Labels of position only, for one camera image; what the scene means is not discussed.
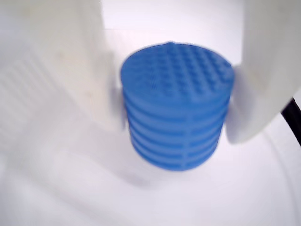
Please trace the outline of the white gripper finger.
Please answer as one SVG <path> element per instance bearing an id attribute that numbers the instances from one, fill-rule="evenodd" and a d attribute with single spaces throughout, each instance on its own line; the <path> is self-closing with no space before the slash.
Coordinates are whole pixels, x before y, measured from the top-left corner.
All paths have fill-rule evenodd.
<path id="1" fill-rule="evenodd" d="M 243 143 L 258 134 L 300 86 L 300 1 L 245 1 L 242 57 L 225 121 L 229 142 Z"/>
<path id="2" fill-rule="evenodd" d="M 99 0 L 0 3 L 0 149 L 63 89 L 102 128 L 123 128 L 115 56 Z"/>

